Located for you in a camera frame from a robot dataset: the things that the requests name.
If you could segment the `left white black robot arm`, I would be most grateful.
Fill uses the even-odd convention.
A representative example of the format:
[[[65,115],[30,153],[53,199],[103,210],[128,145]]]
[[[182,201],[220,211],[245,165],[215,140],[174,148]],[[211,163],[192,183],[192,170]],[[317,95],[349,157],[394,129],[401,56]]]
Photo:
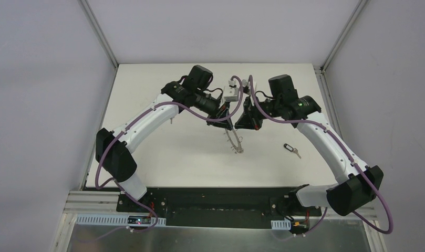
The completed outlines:
[[[195,65],[188,75],[166,84],[157,97],[134,119],[96,134],[95,160],[98,162],[96,177],[105,169],[118,187],[131,196],[129,204],[136,212],[149,208],[147,187],[137,172],[132,154],[137,147],[166,121],[182,111],[187,111],[209,124],[230,130],[229,103],[224,100],[225,91],[218,98],[206,93],[213,80],[213,73]]]

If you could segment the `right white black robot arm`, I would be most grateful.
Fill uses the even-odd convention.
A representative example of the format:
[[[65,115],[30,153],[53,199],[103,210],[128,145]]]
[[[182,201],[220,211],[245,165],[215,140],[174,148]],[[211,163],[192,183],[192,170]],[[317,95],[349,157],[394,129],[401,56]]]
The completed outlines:
[[[259,130],[263,120],[291,124],[303,134],[329,166],[336,183],[302,185],[288,200],[288,210],[301,215],[308,207],[329,207],[346,216],[373,201],[383,179],[378,166],[369,166],[334,133],[321,107],[310,96],[300,97],[291,76],[284,74],[268,80],[271,98],[259,101],[252,79],[243,80],[243,114],[237,129]]]

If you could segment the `round metal keyring disc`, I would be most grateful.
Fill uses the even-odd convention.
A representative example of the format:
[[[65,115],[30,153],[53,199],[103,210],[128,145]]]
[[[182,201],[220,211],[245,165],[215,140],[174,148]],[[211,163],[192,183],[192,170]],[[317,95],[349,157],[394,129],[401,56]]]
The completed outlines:
[[[242,137],[238,136],[237,131],[235,129],[225,129],[224,135],[227,137],[227,142],[231,145],[231,149],[235,154],[244,153],[244,149],[242,147]]]

